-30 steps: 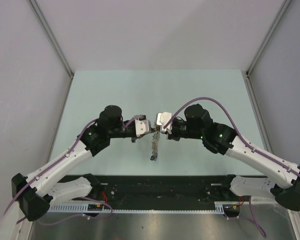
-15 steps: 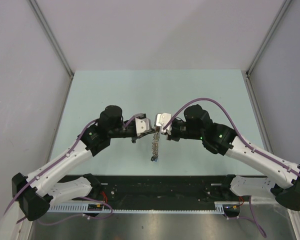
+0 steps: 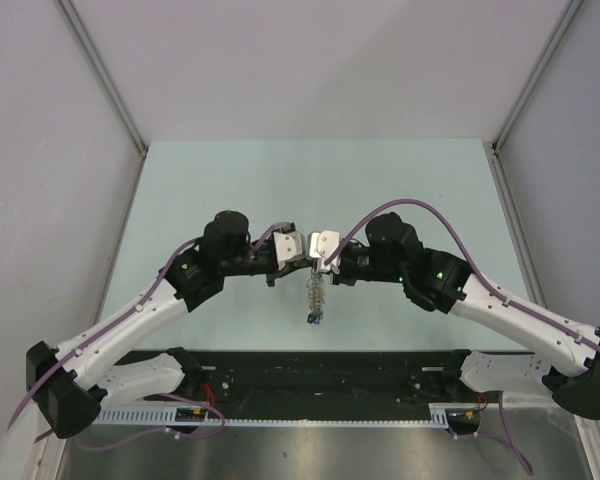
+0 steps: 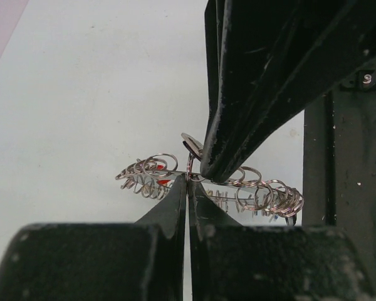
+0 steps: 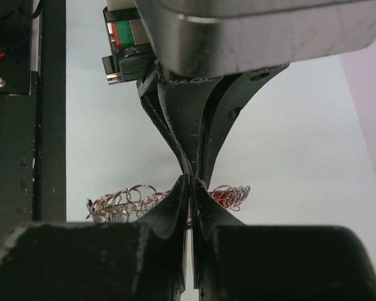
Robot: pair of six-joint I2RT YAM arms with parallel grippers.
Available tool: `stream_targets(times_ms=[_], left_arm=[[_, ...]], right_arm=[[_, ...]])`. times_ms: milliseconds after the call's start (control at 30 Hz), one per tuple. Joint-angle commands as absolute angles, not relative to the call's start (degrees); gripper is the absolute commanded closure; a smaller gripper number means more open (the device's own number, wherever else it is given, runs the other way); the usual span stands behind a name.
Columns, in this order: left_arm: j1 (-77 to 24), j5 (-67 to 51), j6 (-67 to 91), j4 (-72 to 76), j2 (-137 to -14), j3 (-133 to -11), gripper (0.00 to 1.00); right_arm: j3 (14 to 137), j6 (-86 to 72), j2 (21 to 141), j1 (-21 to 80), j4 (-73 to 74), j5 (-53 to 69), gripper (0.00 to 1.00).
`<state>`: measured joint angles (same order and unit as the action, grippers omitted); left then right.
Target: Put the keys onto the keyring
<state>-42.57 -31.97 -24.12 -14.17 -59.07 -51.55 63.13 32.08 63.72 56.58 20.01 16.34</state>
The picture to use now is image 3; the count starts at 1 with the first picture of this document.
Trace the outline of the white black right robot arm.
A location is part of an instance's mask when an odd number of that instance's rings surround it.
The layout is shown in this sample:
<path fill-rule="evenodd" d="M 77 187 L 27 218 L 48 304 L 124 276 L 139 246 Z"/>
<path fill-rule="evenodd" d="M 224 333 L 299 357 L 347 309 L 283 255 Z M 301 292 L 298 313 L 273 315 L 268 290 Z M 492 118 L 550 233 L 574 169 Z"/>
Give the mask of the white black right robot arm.
<path fill-rule="evenodd" d="M 425 311 L 474 321 L 525 347 L 525 355 L 461 354 L 441 376 L 443 393 L 464 401 L 476 392 L 546 397 L 564 410 L 600 420 L 600 326 L 579 323 L 510 293 L 467 255 L 424 247 L 394 212 L 360 222 L 369 244 L 328 239 L 317 251 L 335 283 L 398 282 Z"/>

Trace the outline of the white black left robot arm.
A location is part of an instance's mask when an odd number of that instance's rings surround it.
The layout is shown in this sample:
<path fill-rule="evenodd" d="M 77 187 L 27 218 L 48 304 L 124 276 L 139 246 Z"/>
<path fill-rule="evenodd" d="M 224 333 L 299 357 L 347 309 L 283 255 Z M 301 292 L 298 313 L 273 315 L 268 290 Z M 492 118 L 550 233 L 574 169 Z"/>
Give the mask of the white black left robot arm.
<path fill-rule="evenodd" d="M 226 278 L 263 275 L 273 283 L 303 266 L 304 246 L 292 223 L 273 224 L 252 240 L 244 214 L 219 212 L 118 313 L 57 346 L 40 341 L 30 347 L 24 400 L 35 403 L 49 433 L 68 439 L 110 407 L 151 395 L 194 397 L 201 368 L 181 347 L 148 362 L 118 362 L 152 333 L 219 294 Z"/>

